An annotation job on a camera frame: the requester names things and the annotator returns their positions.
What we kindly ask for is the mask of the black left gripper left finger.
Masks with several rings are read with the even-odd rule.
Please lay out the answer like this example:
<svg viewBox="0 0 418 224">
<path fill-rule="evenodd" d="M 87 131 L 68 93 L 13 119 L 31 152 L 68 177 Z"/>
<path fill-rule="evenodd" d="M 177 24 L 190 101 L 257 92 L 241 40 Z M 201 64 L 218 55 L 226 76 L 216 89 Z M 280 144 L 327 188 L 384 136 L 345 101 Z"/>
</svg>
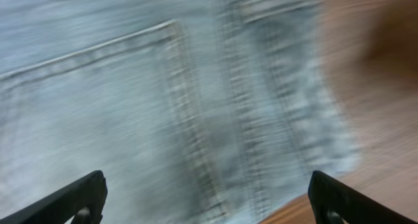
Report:
<svg viewBox="0 0 418 224">
<path fill-rule="evenodd" d="M 83 176 L 28 207 L 1 219 L 1 224 L 100 224 L 107 198 L 106 179 L 100 170 Z"/>
</svg>

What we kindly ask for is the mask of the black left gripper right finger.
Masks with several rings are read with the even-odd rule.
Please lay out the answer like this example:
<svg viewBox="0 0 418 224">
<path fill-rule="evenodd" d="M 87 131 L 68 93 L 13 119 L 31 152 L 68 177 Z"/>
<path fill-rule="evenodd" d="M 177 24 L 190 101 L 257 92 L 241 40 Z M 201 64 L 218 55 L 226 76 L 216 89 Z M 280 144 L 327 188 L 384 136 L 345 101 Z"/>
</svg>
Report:
<svg viewBox="0 0 418 224">
<path fill-rule="evenodd" d="M 319 170 L 308 198 L 317 224 L 417 224 Z"/>
</svg>

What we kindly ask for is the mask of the light blue denim shorts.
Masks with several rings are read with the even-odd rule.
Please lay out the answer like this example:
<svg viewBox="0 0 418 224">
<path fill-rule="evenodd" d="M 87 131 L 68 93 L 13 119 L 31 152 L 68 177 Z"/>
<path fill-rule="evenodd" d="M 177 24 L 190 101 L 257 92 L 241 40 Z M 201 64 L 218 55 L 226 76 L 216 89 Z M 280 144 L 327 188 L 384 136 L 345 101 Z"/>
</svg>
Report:
<svg viewBox="0 0 418 224">
<path fill-rule="evenodd" d="M 1 0 L 1 215 L 93 171 L 104 223 L 258 223 L 359 153 L 319 0 Z"/>
</svg>

